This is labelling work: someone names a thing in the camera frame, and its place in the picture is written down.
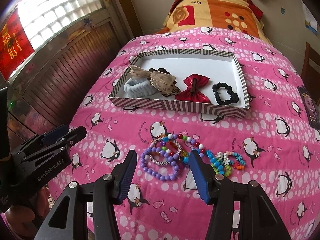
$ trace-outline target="wooden chair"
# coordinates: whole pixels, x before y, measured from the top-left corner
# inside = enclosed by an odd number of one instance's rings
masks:
[[[301,78],[306,89],[310,93],[311,98],[316,102],[316,105],[319,106],[320,73],[310,65],[310,59],[320,67],[320,55],[313,48],[311,48],[309,43],[307,43]]]

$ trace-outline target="red poster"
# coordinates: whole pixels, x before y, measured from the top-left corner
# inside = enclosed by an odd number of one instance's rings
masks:
[[[1,31],[0,42],[0,71],[8,80],[10,74],[27,59],[34,49],[20,23],[18,10],[10,16]]]

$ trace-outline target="beige wall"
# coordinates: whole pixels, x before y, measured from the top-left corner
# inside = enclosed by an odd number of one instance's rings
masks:
[[[264,13],[264,30],[279,49],[301,73],[306,41],[320,53],[319,35],[305,27],[301,0],[252,0]],[[174,0],[132,0],[144,34],[163,28],[163,22]]]

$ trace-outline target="red hair bow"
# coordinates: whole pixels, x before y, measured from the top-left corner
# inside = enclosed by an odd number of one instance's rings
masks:
[[[182,91],[179,94],[175,95],[175,99],[180,101],[211,104],[209,98],[207,98],[203,93],[199,91],[199,88],[204,87],[209,82],[208,77],[198,74],[192,74],[191,76],[188,76],[183,82],[188,87],[185,91]]]

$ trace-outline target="hair bow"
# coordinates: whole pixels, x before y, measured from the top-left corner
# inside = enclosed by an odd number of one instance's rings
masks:
[[[200,102],[200,103],[208,103],[211,104],[209,98],[207,98],[203,93],[199,91],[199,88],[204,87],[208,82],[209,78],[192,74],[188,76],[183,81],[188,87],[185,91],[182,91],[174,98],[180,101],[191,101],[191,102]]]
[[[147,78],[150,80],[150,84],[154,86],[164,96],[170,96],[176,93],[178,89],[174,84],[176,77],[160,72],[150,72],[143,68],[137,67],[136,65],[129,65],[131,72],[130,75],[135,78]]]

